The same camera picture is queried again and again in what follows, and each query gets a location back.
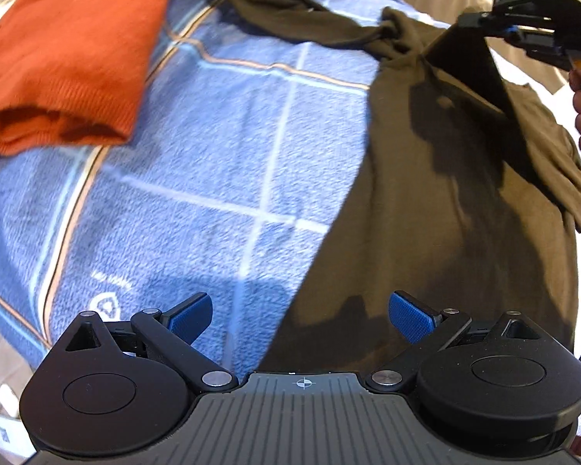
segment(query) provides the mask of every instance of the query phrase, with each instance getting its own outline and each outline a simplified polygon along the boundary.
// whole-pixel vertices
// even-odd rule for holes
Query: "blue finger pad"
[[[200,299],[184,309],[176,309],[175,314],[170,316],[167,327],[187,344],[192,344],[211,325],[212,315],[211,297],[203,294]]]
[[[388,311],[392,325],[412,344],[435,330],[435,322],[430,315],[419,310],[397,293],[390,297]]]

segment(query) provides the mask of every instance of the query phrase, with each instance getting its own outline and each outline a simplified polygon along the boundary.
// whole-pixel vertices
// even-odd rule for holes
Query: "dark green fabric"
[[[311,0],[230,2],[267,33],[381,60],[366,156],[260,368],[375,369],[406,346],[397,289],[476,319],[521,310],[572,348],[579,154],[485,40],[391,9],[365,28]]]

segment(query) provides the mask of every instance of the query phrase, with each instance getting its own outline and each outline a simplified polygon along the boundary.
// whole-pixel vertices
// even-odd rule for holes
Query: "white object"
[[[19,418],[19,398],[8,384],[0,386],[0,403],[12,418]]]
[[[7,418],[1,414],[0,449],[22,458],[30,458],[36,452],[21,420]]]
[[[96,311],[104,322],[121,321],[121,303],[115,292],[103,292],[94,296],[87,309]]]

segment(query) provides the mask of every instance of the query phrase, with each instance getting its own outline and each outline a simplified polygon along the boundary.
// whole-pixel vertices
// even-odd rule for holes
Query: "blue checkered blanket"
[[[317,1],[445,26],[401,0]],[[255,368],[356,176],[377,68],[264,36],[225,0],[171,0],[129,144],[0,158],[2,335],[36,367],[80,310],[127,320],[206,291],[194,346]]]

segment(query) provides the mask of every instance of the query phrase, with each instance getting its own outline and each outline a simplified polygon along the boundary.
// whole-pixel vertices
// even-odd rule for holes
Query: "folded orange garment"
[[[121,144],[168,0],[17,0],[0,20],[0,155]]]

